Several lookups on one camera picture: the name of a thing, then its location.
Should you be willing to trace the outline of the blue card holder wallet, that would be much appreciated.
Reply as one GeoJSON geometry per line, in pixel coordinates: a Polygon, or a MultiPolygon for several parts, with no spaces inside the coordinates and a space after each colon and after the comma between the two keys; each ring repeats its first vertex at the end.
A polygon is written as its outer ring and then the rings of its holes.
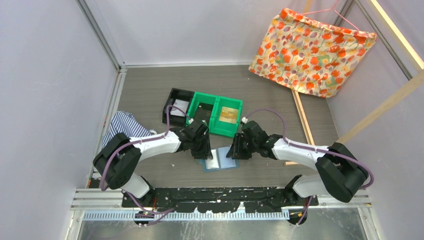
{"type": "Polygon", "coordinates": [[[229,151],[229,146],[216,148],[211,151],[212,159],[197,159],[196,162],[202,165],[204,172],[236,169],[239,167],[239,161],[227,157],[229,151]]]}

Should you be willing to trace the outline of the white cards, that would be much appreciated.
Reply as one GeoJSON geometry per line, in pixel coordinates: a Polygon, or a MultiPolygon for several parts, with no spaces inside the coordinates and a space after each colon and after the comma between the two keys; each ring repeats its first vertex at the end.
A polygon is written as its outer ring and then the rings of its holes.
{"type": "Polygon", "coordinates": [[[189,102],[182,99],[176,99],[173,104],[174,107],[170,110],[170,115],[185,117],[187,108],[189,107],[189,102]]]}

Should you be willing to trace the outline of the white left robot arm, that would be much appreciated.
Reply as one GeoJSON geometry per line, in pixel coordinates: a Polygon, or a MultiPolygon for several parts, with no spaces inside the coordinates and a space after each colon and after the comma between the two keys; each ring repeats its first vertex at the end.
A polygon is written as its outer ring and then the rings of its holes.
{"type": "Polygon", "coordinates": [[[141,207],[153,202],[152,186],[135,174],[139,162],[161,154],[190,151],[194,159],[212,159],[210,131],[205,121],[190,120],[184,127],[174,127],[166,132],[146,136],[128,137],[116,134],[93,159],[100,173],[99,188],[121,189],[134,197],[141,207]]]}

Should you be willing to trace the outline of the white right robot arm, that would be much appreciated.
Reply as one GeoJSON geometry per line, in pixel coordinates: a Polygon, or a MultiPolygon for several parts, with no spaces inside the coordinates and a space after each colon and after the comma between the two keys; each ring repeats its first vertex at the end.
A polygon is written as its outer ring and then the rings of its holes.
{"type": "Polygon", "coordinates": [[[371,171],[341,143],[331,146],[301,143],[278,134],[268,135],[257,122],[249,121],[234,135],[226,156],[248,160],[254,153],[295,162],[317,172],[296,176],[287,185],[285,198],[291,205],[299,205],[305,198],[316,195],[331,195],[348,203],[359,189],[367,188],[374,181],[371,171]]]}

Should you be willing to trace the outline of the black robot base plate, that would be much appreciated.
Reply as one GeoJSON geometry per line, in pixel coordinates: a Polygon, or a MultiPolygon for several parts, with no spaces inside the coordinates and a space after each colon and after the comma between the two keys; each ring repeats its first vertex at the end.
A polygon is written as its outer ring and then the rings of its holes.
{"type": "Polygon", "coordinates": [[[162,187],[150,190],[137,202],[145,209],[175,213],[276,213],[283,207],[304,208],[307,200],[283,188],[265,187],[162,187]]]}

